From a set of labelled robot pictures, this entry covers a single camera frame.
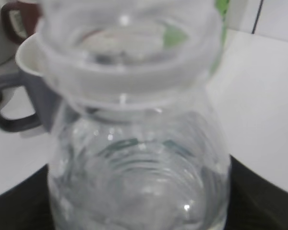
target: clear plastic lid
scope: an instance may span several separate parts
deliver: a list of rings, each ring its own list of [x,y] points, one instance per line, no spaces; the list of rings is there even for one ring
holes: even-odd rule
[[[72,103],[168,104],[203,80],[221,48],[214,0],[44,0],[41,70]]]

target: gray mug handle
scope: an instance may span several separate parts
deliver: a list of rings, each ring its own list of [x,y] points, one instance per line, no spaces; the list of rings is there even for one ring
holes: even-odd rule
[[[25,86],[25,81],[19,73],[0,76],[0,92],[14,87]],[[6,132],[22,132],[41,125],[37,114],[16,120],[9,120],[0,113],[0,128]]]

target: white wall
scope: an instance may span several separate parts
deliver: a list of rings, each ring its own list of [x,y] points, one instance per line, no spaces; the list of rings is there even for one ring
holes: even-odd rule
[[[288,41],[288,0],[265,0],[256,34]]]
[[[227,24],[230,29],[251,33],[260,0],[230,0]]]
[[[231,0],[228,27],[251,33],[260,2],[261,0]],[[255,33],[288,41],[288,0],[264,0]]]

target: clear glass jar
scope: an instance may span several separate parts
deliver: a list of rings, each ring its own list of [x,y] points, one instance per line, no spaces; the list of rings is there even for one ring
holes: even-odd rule
[[[204,80],[214,0],[44,0],[39,67],[62,103],[48,184],[58,230],[221,230],[229,155]]]

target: black tray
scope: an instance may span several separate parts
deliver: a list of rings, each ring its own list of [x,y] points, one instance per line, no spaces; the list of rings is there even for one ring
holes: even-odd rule
[[[288,194],[232,159],[226,230],[288,230]],[[0,196],[0,230],[54,230],[45,166]]]

